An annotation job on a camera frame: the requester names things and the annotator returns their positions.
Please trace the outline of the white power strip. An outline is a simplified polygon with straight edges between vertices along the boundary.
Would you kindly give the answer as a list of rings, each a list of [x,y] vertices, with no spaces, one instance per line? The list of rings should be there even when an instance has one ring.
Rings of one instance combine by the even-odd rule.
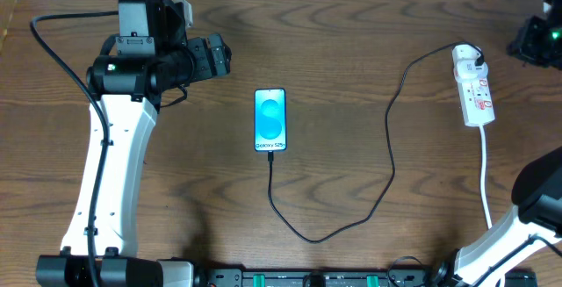
[[[475,60],[481,53],[478,47],[468,44],[455,46],[451,52],[453,75],[466,126],[480,127],[495,120],[493,100],[489,87],[488,66],[477,67]]]

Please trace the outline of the blue Galaxy smartphone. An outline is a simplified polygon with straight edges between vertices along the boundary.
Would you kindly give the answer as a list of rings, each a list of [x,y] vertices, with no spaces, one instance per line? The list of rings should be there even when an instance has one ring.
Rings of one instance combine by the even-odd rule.
[[[259,89],[254,94],[254,148],[257,152],[287,148],[286,95],[282,88]]]

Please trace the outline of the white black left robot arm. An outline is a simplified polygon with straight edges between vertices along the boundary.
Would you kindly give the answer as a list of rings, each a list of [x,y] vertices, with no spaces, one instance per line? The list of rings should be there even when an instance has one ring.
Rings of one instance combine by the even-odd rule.
[[[42,286],[202,286],[205,273],[179,258],[138,257],[137,208],[145,154],[167,90],[227,75],[219,34],[189,38],[185,0],[119,0],[119,32],[86,76],[90,142],[73,217],[58,255],[41,255]]]

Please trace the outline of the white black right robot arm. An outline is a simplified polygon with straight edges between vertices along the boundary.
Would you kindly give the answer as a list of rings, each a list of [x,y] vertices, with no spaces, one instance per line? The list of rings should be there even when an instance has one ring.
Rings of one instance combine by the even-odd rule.
[[[561,65],[561,18],[530,18],[508,54],[543,67]],[[495,119],[488,66],[479,48],[452,50],[453,75],[466,126],[482,130]],[[434,286],[495,286],[520,262],[561,240],[561,151],[526,165],[515,180],[512,205],[472,244],[460,248],[434,272]]]

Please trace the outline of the black charger plug adapter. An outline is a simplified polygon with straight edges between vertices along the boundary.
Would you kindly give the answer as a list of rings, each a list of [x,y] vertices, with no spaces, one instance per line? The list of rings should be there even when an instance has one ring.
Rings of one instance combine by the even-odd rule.
[[[475,65],[477,67],[482,66],[485,63],[484,55],[480,54],[478,58],[475,60]]]

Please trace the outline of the black mounting rail base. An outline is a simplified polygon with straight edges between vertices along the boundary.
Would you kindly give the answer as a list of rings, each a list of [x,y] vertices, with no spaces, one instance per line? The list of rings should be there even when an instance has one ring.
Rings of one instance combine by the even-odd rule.
[[[206,269],[195,274],[194,287],[388,287],[423,286],[427,272],[422,269],[386,271],[244,271]]]

